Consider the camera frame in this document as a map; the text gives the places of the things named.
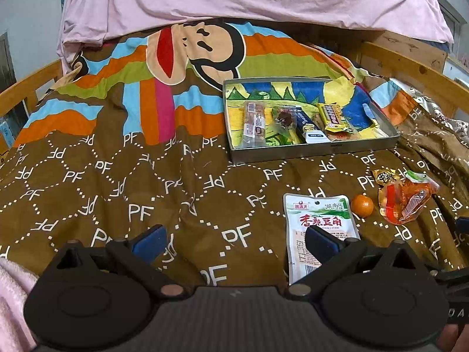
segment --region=cartoon monkey face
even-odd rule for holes
[[[173,25],[148,37],[147,65],[168,85],[182,82],[190,60],[200,77],[221,91],[225,79],[239,77],[245,56],[242,35],[224,22]]]

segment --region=brown blanket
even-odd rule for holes
[[[233,165],[224,79],[342,76],[353,85],[366,72],[249,23],[150,34],[85,51],[75,81],[31,115],[0,169],[2,257],[40,274],[69,239],[103,246],[159,223],[168,246],[155,266],[177,282],[283,286],[283,194],[366,193],[377,203],[371,171],[389,167],[426,172],[441,189],[405,226],[375,208],[356,220],[361,237],[379,246],[402,238],[443,268],[466,265],[468,242],[455,234],[454,218],[468,213],[468,150],[410,97],[387,113],[401,116],[394,150]]]

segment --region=magenta stripe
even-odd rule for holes
[[[174,100],[171,86],[155,78],[156,107],[158,111],[159,141],[167,142],[174,136]]]

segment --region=box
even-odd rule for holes
[[[399,138],[396,129],[389,122],[386,116],[379,110],[376,104],[371,102],[369,104],[370,109],[375,115],[375,119],[379,123],[381,130],[385,132],[388,137],[375,138],[375,139],[360,139],[360,140],[347,140],[347,141],[335,141],[330,143],[319,143],[319,144],[292,144],[292,145],[280,145],[280,146],[266,146],[266,147],[257,147],[257,148],[234,148],[232,144],[231,136],[231,127],[230,127],[230,118],[228,116],[227,108],[227,88],[233,84],[245,84],[245,83],[295,83],[295,86],[300,86],[297,83],[308,82],[310,85],[311,82],[319,82],[318,86],[322,86],[320,83],[331,82],[332,79],[322,79],[322,78],[241,78],[241,79],[227,79],[223,82],[223,106],[225,111],[225,123],[227,127],[227,136],[228,143],[230,148],[230,157],[231,161],[235,164],[238,163],[256,163],[261,161],[271,161],[271,160],[283,160],[286,158],[301,158],[309,156],[319,156],[319,155],[332,155],[337,153],[355,153],[361,151],[369,150],[383,150],[394,148]],[[285,90],[283,99],[285,95],[288,97],[291,96],[290,92]],[[231,99],[230,102],[239,100],[246,101],[246,97],[242,94],[239,95],[240,99]],[[295,104],[295,101],[282,100],[283,104]]]

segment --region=green stripe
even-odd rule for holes
[[[238,67],[242,78],[253,77],[330,77],[336,79],[342,74],[329,65],[319,62],[311,55],[292,54],[253,55],[245,58]]]
[[[107,92],[115,84],[122,83],[134,83],[143,81],[145,79],[154,78],[152,73],[148,70],[146,62],[129,62],[122,70],[116,74],[103,78],[99,83],[89,89],[82,89],[74,83],[69,83],[63,87],[57,89],[57,92],[64,95],[76,96],[81,99],[95,97],[99,99],[105,99]]]

